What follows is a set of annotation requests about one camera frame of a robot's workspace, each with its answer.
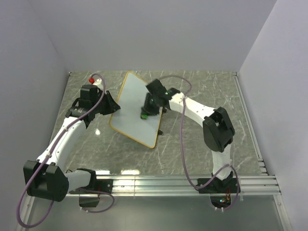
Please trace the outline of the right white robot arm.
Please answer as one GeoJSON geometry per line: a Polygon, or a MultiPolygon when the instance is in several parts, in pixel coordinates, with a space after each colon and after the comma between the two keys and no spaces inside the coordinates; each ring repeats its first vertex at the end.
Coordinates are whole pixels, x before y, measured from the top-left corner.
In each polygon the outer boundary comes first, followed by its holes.
{"type": "Polygon", "coordinates": [[[159,109],[181,113],[181,123],[188,117],[203,129],[204,142],[212,151],[213,170],[216,177],[212,186],[217,192],[224,192],[230,185],[227,177],[231,174],[230,152],[235,129],[228,112],[223,107],[217,109],[205,106],[187,97],[186,93],[175,88],[166,89],[159,79],[146,85],[144,106],[141,118],[155,116],[159,109]]]}

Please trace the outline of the yellow framed whiteboard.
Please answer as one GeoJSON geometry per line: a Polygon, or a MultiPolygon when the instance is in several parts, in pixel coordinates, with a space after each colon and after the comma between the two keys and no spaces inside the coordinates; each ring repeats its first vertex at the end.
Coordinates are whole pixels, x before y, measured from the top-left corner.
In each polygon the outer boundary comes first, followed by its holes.
{"type": "Polygon", "coordinates": [[[120,110],[112,113],[109,126],[152,149],[156,145],[162,109],[157,115],[141,118],[141,108],[148,93],[146,85],[147,82],[133,72],[127,72],[117,99],[120,110]]]}

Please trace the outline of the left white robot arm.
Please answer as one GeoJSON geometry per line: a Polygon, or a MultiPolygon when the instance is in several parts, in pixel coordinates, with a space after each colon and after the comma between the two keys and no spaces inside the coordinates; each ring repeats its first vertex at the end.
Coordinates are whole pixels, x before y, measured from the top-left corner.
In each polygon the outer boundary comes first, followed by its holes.
{"type": "Polygon", "coordinates": [[[77,143],[96,115],[109,115],[120,109],[102,84],[87,84],[80,89],[67,111],[62,127],[48,148],[35,161],[24,165],[26,192],[29,196],[60,202],[70,191],[81,188],[85,193],[97,189],[94,170],[79,168],[64,173],[63,168],[77,143]]]}

